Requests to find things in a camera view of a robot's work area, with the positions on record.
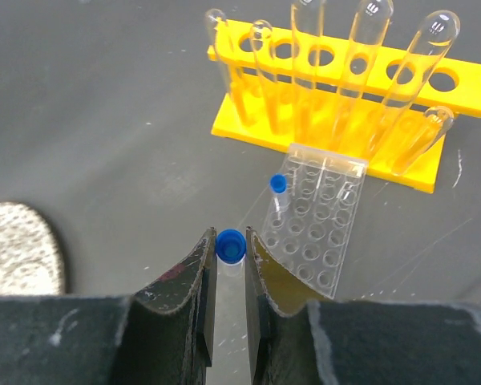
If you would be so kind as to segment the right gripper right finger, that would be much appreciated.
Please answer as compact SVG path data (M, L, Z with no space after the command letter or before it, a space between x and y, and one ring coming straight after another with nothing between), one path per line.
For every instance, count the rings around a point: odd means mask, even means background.
M481 384L481 309L456 302L337 302L246 231L254 384Z

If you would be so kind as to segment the short tube blue cap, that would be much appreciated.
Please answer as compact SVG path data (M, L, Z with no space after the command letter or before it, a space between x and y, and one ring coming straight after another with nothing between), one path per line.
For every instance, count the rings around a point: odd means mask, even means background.
M225 229L216 238L215 252L220 272L228 278L244 276L244 261L247 250L245 236L236 229Z
M273 194L273 203L278 212L284 212L289 207L289 193L287 180L281 173L274 174L269 180L269 187Z

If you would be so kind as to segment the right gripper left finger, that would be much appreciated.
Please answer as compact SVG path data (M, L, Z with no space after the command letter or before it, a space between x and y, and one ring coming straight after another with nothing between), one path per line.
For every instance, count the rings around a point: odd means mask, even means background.
M216 230L134 294L0 297L0 384L203 384Z

